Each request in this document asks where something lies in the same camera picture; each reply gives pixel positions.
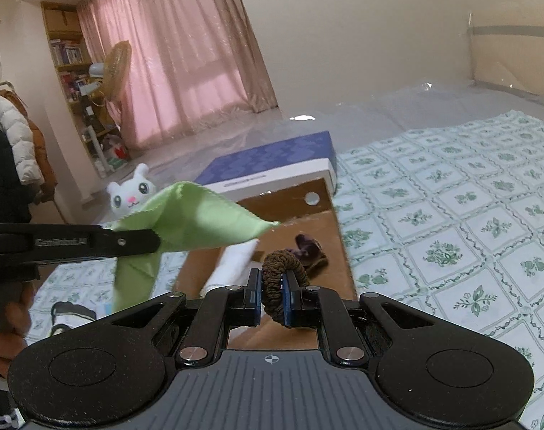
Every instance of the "wall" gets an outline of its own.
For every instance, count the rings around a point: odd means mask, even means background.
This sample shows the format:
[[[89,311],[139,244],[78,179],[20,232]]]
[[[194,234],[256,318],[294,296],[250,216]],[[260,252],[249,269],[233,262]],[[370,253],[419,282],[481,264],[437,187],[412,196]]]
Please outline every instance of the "wall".
[[[98,176],[70,120],[53,69],[40,5],[0,0],[0,80],[9,80],[42,130],[59,185],[56,202],[69,221],[82,221],[81,202]]]
[[[471,75],[470,9],[505,0],[243,0],[285,116]]]

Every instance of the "coat hanger rack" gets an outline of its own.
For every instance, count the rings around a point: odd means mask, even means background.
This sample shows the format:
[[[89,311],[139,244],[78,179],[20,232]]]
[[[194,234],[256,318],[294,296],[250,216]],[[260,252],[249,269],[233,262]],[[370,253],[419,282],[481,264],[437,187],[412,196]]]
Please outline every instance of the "coat hanger rack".
[[[13,90],[13,91],[15,92],[15,87],[13,87],[13,84],[12,84],[11,82],[9,82],[9,81],[1,81],[1,82],[0,82],[0,87],[1,87],[2,85],[7,85],[7,86],[11,87],[11,90]]]

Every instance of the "white jacket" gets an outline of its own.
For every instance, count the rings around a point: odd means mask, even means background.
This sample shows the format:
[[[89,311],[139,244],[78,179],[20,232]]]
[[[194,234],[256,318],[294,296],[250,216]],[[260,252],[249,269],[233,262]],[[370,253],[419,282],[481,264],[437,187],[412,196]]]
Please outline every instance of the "white jacket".
[[[0,96],[0,129],[7,135],[13,149],[13,160],[22,185],[44,183],[43,175],[35,160],[33,133],[25,117],[15,105]]]

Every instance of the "crosshair marking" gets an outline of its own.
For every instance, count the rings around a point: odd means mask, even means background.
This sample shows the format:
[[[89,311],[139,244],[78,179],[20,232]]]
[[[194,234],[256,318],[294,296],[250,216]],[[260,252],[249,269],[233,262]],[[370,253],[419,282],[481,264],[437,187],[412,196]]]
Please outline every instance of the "crosshair marking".
[[[277,361],[283,360],[283,359],[281,359],[281,358],[278,357],[277,355],[269,354],[269,355],[267,355],[266,357],[264,357],[262,360],[265,360],[265,361],[267,361],[268,363],[276,363]]]

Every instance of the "cardboard box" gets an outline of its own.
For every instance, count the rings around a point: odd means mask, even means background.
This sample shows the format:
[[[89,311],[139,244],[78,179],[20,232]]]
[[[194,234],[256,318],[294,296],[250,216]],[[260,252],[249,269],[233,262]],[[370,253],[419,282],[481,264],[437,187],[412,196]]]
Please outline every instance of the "cardboard box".
[[[218,157],[195,182],[237,202],[319,178],[333,195],[336,152],[328,131]]]
[[[48,31],[59,31],[73,33],[81,32],[79,17],[74,11],[61,11],[59,9],[46,9],[45,20]]]
[[[305,196],[310,192],[315,192],[320,198],[317,205],[306,203]],[[313,279],[313,284],[331,288],[342,298],[357,299],[336,213],[324,179],[245,199],[239,204],[263,219],[282,223],[261,236],[255,259],[263,261],[270,252],[295,248],[296,235],[308,234],[320,242],[329,261],[329,265]],[[184,292],[187,298],[197,298],[216,267],[220,251],[221,249],[209,249],[190,252],[178,275],[175,289]],[[234,338],[228,347],[298,350],[317,349],[318,343],[314,330],[287,329],[265,315],[259,327],[249,329]]]

